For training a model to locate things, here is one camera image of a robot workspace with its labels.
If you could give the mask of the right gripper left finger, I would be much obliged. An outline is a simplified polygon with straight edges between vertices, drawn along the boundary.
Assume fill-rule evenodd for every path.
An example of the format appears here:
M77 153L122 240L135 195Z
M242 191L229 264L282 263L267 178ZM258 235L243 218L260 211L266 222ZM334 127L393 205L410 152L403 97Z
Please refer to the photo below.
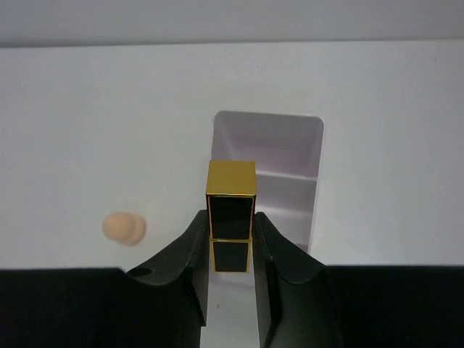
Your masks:
M184 233L128 271L137 281L130 301L130 347L198 347L207 323L210 243L200 210Z

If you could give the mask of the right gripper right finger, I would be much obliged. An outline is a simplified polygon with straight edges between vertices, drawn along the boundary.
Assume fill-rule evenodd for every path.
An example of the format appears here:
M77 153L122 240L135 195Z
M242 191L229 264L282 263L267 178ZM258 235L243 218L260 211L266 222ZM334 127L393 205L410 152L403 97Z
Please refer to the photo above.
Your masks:
M324 264L254 217L254 287L261 347L342 347Z

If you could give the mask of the black gold lipstick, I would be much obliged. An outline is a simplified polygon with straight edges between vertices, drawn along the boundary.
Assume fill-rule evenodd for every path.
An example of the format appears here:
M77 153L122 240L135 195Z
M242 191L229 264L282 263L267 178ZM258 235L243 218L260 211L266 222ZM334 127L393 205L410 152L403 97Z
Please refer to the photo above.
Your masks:
M256 198L254 162L210 160L206 202L215 272L249 271Z

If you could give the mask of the beige makeup sponge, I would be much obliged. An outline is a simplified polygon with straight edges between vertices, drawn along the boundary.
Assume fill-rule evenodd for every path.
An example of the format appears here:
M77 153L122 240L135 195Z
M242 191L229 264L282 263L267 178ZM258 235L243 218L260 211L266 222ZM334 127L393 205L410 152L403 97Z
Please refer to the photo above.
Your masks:
M146 221L138 214L113 212L105 217L102 231L112 241L124 246L134 246L145 236Z

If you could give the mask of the clear acrylic organizer box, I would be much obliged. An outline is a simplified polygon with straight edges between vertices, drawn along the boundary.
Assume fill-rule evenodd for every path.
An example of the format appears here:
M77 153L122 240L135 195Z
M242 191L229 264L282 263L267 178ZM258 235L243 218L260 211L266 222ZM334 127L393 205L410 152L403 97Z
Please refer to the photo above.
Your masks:
M323 138L317 116L222 110L213 120L211 160L254 162L255 210L304 252L312 238Z

